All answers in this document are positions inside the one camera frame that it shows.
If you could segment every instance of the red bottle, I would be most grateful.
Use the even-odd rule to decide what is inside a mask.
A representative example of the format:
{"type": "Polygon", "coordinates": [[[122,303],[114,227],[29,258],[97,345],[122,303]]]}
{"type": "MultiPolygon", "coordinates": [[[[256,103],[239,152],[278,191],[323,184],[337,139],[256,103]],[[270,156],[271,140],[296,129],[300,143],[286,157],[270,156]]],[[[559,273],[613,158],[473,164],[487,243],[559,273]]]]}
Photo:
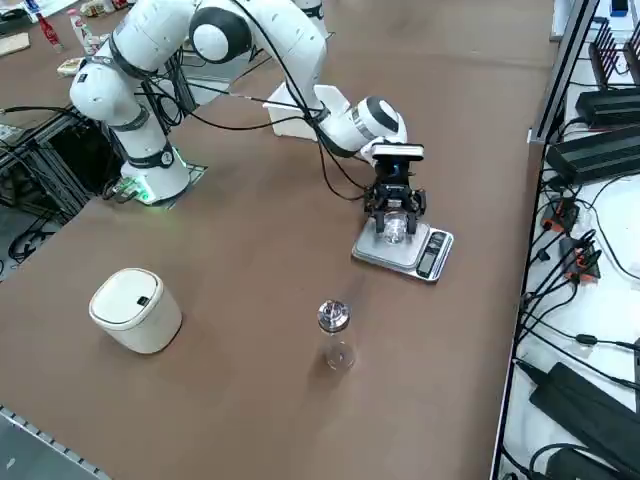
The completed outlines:
{"type": "Polygon", "coordinates": [[[45,20],[41,13],[36,13],[36,18],[40,23],[40,28],[42,29],[42,33],[44,33],[44,36],[47,37],[49,43],[53,45],[53,49],[56,52],[60,53],[64,49],[64,47],[62,46],[62,43],[60,43],[60,39],[58,38],[58,34],[56,33],[56,31],[53,29],[51,24],[45,20]]]}

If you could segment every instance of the metal lid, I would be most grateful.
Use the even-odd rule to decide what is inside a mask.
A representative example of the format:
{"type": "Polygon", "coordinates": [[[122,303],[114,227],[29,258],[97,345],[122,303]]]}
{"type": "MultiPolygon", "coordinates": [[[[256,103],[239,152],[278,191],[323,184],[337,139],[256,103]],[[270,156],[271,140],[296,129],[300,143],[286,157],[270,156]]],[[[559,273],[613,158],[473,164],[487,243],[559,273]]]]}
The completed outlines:
{"type": "Polygon", "coordinates": [[[318,310],[318,323],[327,333],[338,333],[347,328],[351,309],[342,302],[327,300],[318,310]]]}

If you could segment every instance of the bottle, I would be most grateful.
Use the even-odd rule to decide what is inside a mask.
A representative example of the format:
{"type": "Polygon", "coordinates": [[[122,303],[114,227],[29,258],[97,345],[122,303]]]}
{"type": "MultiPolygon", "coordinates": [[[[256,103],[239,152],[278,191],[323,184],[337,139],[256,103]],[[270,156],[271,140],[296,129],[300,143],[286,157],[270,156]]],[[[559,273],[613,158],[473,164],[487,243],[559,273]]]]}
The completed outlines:
{"type": "Polygon", "coordinates": [[[73,31],[76,33],[76,37],[78,37],[78,40],[80,40],[85,53],[87,55],[95,55],[98,50],[96,49],[96,42],[92,41],[93,34],[78,13],[78,10],[72,8],[67,13],[69,14],[69,19],[71,20],[73,31]]]}
{"type": "Polygon", "coordinates": [[[24,3],[27,6],[29,12],[38,20],[42,33],[44,33],[45,38],[49,40],[49,43],[53,46],[53,49],[58,53],[62,52],[62,50],[64,50],[64,47],[60,42],[60,38],[58,37],[58,34],[53,29],[51,24],[47,22],[47,20],[42,16],[42,13],[40,13],[40,6],[36,3],[35,0],[25,0],[24,3]]]}
{"type": "Polygon", "coordinates": [[[318,324],[326,335],[324,359],[333,370],[346,371],[356,360],[353,348],[346,342],[351,309],[344,303],[327,300],[318,310],[318,324]]]}

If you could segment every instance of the black power supply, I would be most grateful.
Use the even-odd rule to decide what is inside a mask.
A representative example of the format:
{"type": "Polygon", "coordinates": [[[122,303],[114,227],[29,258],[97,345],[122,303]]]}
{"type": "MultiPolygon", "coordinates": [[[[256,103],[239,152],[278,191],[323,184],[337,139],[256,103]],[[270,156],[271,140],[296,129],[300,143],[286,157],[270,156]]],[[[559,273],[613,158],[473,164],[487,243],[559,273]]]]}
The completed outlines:
{"type": "Polygon", "coordinates": [[[640,88],[582,92],[576,110],[590,128],[640,123],[640,88]]]}
{"type": "Polygon", "coordinates": [[[627,127],[552,145],[547,163],[558,173],[551,187],[580,185],[640,171],[640,127],[627,127]]]}

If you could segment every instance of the metal frame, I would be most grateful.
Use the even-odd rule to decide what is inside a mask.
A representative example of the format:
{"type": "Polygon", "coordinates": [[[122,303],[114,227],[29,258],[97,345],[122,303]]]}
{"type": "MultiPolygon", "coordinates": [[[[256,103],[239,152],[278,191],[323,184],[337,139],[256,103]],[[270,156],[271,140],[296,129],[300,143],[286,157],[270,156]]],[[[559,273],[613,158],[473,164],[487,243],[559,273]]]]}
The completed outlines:
{"type": "Polygon", "coordinates": [[[78,464],[82,467],[87,473],[93,475],[95,478],[100,480],[110,480],[110,477],[106,475],[102,470],[100,470],[95,465],[90,464],[80,455],[72,452],[69,448],[62,445],[60,442],[56,442],[56,440],[49,434],[41,431],[35,425],[29,423],[24,418],[16,415],[14,412],[0,405],[0,415],[2,415],[10,424],[19,428],[20,430],[28,433],[29,435],[37,438],[42,443],[44,443],[47,447],[52,448],[60,455],[66,457],[72,463],[78,464]]]}
{"type": "Polygon", "coordinates": [[[558,56],[551,70],[551,78],[544,93],[542,108],[531,129],[530,141],[544,144],[553,133],[553,123],[562,110],[573,68],[589,32],[591,20],[599,0],[575,0],[558,48],[558,56]]]}

